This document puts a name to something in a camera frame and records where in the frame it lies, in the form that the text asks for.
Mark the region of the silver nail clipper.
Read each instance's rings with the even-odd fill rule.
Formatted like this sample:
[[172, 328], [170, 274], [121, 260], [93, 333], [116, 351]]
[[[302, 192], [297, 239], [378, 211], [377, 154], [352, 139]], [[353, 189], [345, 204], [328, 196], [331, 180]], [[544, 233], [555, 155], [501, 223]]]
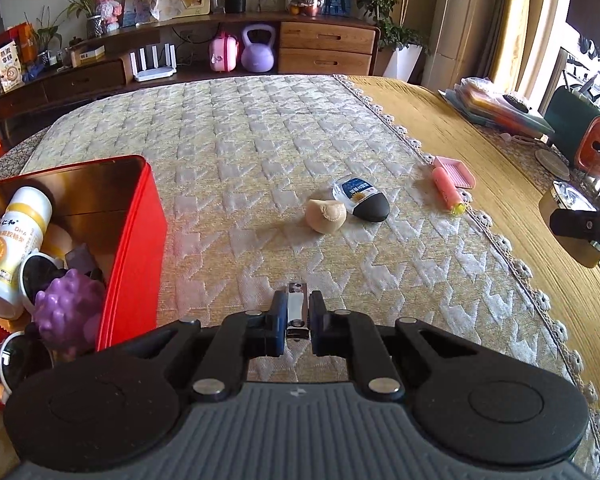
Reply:
[[304, 283], [288, 283], [286, 335], [295, 340], [310, 338], [308, 289]]

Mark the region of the gold round tin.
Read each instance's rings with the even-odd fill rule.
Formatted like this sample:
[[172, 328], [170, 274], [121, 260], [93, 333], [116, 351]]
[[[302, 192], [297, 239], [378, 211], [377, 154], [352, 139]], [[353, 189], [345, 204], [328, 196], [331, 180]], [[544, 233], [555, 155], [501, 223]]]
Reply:
[[574, 260], [586, 268], [600, 263], [600, 209], [574, 186], [554, 181], [539, 210], [555, 240]]

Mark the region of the beige garlic shaped toy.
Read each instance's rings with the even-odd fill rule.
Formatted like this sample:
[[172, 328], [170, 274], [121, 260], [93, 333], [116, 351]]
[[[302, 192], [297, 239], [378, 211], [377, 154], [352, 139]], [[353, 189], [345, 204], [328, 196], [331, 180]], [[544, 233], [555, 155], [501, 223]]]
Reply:
[[309, 200], [306, 203], [306, 224], [320, 234], [337, 232], [347, 220], [347, 208], [339, 200]]

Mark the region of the black white small bottle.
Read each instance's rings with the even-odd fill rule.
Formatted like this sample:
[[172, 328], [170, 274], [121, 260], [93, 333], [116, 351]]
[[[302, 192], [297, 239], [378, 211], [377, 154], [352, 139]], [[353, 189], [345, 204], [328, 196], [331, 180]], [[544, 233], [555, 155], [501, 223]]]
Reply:
[[335, 181], [332, 196], [346, 206], [349, 214], [367, 222], [383, 222], [390, 214], [385, 194], [359, 177], [347, 176]]

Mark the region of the pink tube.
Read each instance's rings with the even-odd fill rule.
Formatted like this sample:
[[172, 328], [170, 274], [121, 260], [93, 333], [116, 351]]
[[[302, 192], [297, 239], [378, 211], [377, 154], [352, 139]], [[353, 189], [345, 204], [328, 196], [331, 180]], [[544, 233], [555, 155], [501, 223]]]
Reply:
[[434, 167], [431, 177], [445, 203], [446, 209], [451, 214], [464, 214], [466, 210], [465, 202], [445, 169]]

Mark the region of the purple spiky toy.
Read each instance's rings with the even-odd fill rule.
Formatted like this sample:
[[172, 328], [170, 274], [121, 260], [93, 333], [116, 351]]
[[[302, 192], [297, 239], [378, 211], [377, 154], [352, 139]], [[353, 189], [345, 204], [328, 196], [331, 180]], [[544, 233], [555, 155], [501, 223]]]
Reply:
[[76, 358], [95, 349], [105, 285], [76, 269], [35, 296], [33, 323], [48, 348]]

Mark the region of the white sunglasses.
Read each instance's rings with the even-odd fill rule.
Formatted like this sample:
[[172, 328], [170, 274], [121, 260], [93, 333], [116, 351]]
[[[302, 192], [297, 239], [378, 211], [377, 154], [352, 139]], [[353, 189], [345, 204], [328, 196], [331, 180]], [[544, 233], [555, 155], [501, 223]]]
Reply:
[[[58, 260], [44, 252], [31, 252], [24, 258], [18, 271], [18, 286], [30, 314], [34, 313], [35, 295], [64, 273]], [[50, 370], [54, 364], [53, 352], [46, 347], [33, 322], [8, 336], [0, 348], [1, 401], [5, 403], [27, 378]]]

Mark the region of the red metal tin box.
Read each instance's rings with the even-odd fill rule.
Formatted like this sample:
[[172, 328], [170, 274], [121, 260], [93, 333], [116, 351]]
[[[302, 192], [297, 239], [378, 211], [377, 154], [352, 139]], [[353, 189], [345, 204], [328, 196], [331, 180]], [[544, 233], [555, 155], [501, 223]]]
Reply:
[[84, 245], [104, 274], [96, 350], [152, 330], [166, 216], [149, 162], [137, 155], [121, 156], [0, 180], [0, 221], [24, 186], [38, 188], [52, 204], [38, 255], [62, 266], [70, 250]]

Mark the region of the white yellow bottle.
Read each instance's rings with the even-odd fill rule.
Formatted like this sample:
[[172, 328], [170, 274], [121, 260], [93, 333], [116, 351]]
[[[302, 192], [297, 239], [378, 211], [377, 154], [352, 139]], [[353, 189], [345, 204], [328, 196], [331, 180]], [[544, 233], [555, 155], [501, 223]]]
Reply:
[[22, 315], [17, 274], [24, 258], [41, 248], [52, 213], [45, 193], [22, 186], [0, 219], [0, 318], [15, 320]]

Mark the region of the glass cup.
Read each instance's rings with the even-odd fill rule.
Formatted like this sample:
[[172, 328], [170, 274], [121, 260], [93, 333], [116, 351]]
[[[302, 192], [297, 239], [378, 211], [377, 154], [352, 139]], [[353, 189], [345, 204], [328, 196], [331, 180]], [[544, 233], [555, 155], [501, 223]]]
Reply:
[[590, 202], [595, 202], [600, 197], [600, 152], [594, 154], [590, 166], [585, 171], [580, 190]]

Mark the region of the green orange tissue box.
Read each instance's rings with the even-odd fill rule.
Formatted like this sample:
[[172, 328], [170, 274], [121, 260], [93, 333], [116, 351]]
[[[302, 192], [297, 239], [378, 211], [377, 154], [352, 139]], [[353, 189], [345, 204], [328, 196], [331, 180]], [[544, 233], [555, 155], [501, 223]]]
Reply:
[[593, 143], [600, 144], [600, 108], [566, 87], [558, 87], [544, 114], [555, 133], [549, 136], [569, 165], [586, 171], [593, 160]]

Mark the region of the white standing air conditioner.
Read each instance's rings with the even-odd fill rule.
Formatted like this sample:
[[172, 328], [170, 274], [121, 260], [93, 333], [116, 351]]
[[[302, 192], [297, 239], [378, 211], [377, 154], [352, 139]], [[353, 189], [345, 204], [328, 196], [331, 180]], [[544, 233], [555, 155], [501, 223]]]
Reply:
[[474, 76], [486, 52], [496, 0], [437, 0], [422, 85], [444, 90]]

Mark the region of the white router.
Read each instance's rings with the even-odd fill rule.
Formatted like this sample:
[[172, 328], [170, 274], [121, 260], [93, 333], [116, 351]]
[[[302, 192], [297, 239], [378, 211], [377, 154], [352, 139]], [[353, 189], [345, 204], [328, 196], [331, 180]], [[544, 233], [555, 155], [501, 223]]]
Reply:
[[129, 53], [133, 79], [136, 82], [149, 82], [170, 78], [178, 71], [178, 61], [174, 44], [158, 44], [142, 47]]

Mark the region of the wooden tv cabinet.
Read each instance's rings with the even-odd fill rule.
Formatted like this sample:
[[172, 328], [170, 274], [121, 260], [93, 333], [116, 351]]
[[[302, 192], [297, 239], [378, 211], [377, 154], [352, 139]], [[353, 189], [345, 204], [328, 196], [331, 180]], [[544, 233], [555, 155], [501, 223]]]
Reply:
[[[370, 76], [377, 58], [379, 32], [356, 18], [291, 15], [284, 12], [210, 14], [176, 18], [137, 27], [122, 28], [110, 35], [78, 44], [78, 50], [105, 48], [95, 63], [43, 75], [35, 81], [0, 96], [0, 126], [25, 114], [93, 101], [112, 94], [141, 88], [214, 78], [209, 66], [208, 42], [188, 40], [189, 32], [215, 36], [227, 32], [237, 38], [250, 25], [275, 28], [274, 74], [346, 74]], [[169, 78], [139, 82], [133, 78], [130, 53], [139, 47], [181, 40], [193, 49], [193, 62], [178, 63]]]

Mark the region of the tall green plant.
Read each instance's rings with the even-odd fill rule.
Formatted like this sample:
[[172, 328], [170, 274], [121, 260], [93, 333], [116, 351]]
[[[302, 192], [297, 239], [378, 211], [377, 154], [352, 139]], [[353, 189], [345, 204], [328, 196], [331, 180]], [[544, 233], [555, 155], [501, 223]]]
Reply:
[[410, 0], [356, 0], [364, 18], [379, 30], [379, 49], [390, 54], [384, 71], [386, 78], [408, 81], [420, 56], [427, 51], [426, 37], [405, 24], [409, 3]]

